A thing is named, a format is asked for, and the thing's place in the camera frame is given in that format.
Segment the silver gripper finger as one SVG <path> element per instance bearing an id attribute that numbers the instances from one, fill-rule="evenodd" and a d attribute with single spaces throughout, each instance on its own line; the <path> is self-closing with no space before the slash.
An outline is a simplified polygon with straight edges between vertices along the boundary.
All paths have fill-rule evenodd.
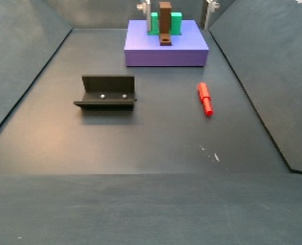
<path id="1" fill-rule="evenodd" d="M 140 3 L 136 5 L 136 9 L 143 12 L 146 16 L 146 23 L 147 23 L 147 32 L 152 30 L 152 23 L 151 23 L 151 0 L 140 0 Z"/>
<path id="2" fill-rule="evenodd" d="M 208 29 L 211 14 L 220 7 L 220 3 L 216 0 L 204 0 L 204 18 L 203 18 L 203 29 Z"/>

